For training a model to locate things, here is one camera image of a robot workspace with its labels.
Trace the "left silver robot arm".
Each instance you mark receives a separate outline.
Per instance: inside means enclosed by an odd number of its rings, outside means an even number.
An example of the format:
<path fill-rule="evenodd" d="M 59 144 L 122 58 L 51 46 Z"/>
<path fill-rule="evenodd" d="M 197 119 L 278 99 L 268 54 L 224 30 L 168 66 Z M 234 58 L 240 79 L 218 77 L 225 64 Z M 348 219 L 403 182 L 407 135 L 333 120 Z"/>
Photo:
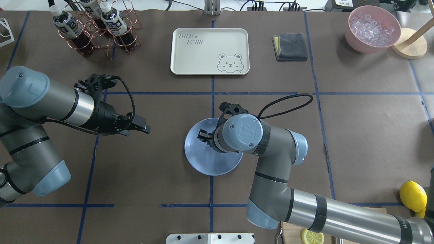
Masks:
<path fill-rule="evenodd" d="M 130 96 L 119 76 L 93 74 L 69 87 L 24 66 L 6 71 L 1 78 L 1 142 L 12 161 L 1 167 L 1 207 L 30 192 L 46 196 L 71 180 L 42 126 L 46 122 L 99 136 L 150 133 L 146 119 L 136 115 L 132 97 L 132 112 L 126 115 L 102 101 L 103 91 L 117 81 Z"/>

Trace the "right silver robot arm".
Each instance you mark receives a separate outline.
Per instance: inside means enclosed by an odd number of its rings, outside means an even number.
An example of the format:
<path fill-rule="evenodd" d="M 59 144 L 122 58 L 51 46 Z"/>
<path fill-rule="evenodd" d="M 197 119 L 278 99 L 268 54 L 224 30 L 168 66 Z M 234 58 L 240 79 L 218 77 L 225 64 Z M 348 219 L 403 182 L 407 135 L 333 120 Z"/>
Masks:
<path fill-rule="evenodd" d="M 293 165 L 303 162 L 306 138 L 243 113 L 197 136 L 219 153 L 258 157 L 246 216 L 252 224 L 275 229 L 287 222 L 362 244 L 432 244 L 433 216 L 402 218 L 297 190 L 288 185 Z"/>

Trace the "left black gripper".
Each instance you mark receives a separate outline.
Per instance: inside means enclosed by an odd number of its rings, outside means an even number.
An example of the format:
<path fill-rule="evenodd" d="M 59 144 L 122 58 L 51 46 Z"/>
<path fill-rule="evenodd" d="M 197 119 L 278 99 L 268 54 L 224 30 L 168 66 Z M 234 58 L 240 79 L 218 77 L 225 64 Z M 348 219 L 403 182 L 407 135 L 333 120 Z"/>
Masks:
<path fill-rule="evenodd" d="M 92 131 L 129 136 L 130 130 L 150 134 L 151 127 L 147 125 L 145 118 L 135 115 L 134 112 L 122 116 L 110 104 L 99 102 L 96 115 L 92 118 Z"/>

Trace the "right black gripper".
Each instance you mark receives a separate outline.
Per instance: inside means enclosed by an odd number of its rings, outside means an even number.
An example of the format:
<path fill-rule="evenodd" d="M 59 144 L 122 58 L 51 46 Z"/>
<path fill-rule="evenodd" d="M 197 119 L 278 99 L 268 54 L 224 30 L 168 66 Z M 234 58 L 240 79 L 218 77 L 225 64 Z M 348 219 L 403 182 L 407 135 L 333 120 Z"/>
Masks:
<path fill-rule="evenodd" d="M 219 153 L 224 153 L 224 151 L 222 151 L 217 145 L 217 143 L 215 142 L 215 139 L 217 139 L 215 132 L 216 131 L 213 131 L 212 133 L 208 133 L 207 131 L 200 129 L 197 138 L 200 141 L 207 143 L 214 151 Z"/>

